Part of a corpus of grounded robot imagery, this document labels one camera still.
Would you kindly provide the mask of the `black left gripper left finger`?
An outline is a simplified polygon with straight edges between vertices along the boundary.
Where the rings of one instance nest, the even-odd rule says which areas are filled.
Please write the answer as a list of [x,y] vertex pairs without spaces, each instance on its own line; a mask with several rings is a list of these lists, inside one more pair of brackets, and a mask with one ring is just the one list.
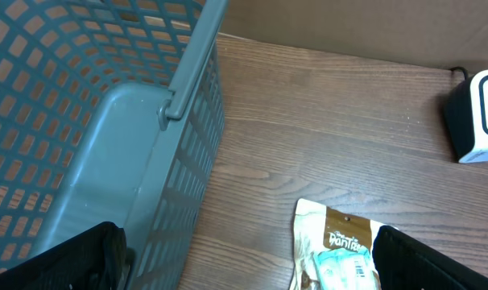
[[126,234],[102,222],[0,274],[0,290],[116,289],[126,264]]

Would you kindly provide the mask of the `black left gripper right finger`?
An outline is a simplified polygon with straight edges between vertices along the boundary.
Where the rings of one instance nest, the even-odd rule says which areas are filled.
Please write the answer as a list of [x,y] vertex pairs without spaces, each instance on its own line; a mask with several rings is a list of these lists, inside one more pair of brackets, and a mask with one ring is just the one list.
[[392,226],[381,226],[372,257],[383,289],[488,290],[488,277]]

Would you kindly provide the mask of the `teal pack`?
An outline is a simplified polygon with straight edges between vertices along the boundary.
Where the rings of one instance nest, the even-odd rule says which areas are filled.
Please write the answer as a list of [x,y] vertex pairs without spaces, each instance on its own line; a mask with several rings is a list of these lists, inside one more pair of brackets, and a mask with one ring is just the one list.
[[314,254],[316,274],[322,290],[378,290],[373,260],[367,248],[358,251],[338,248]]

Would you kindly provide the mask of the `brown white snack bag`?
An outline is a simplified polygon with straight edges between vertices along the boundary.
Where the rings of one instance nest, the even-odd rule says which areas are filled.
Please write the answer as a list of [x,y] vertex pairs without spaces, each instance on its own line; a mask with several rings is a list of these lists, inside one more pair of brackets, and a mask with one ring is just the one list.
[[[381,222],[342,213],[315,201],[300,198],[293,220],[295,267],[290,289],[322,290],[312,257],[314,254],[338,248],[358,251],[364,246],[373,260],[374,240],[382,225]],[[373,269],[381,288],[374,260]]]

